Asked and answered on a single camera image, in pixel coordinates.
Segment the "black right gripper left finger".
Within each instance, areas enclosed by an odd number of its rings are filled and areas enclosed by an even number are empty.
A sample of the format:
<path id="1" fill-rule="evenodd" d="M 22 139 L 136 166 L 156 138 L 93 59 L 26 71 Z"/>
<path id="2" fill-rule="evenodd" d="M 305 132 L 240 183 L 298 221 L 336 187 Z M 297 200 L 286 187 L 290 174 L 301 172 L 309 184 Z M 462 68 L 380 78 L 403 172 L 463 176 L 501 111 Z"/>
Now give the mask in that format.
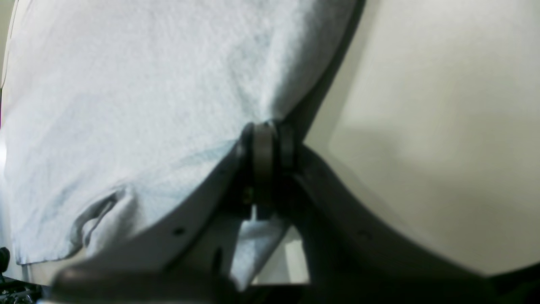
<path id="1" fill-rule="evenodd" d="M 249 123 L 197 189 L 129 241 L 60 271 L 53 304 L 237 304 L 230 271 L 253 204 L 271 202 L 276 127 Z"/>

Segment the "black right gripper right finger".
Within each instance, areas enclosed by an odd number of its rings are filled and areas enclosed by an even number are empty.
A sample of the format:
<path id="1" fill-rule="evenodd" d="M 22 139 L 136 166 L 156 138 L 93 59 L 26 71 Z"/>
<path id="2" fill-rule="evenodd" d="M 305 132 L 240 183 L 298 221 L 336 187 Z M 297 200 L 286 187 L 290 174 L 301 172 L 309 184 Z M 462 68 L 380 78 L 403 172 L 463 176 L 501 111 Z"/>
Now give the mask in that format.
<path id="1" fill-rule="evenodd" d="M 277 127 L 276 205 L 299 231 L 309 304 L 538 304 L 539 265 L 481 275 L 386 225 L 315 152 Z"/>

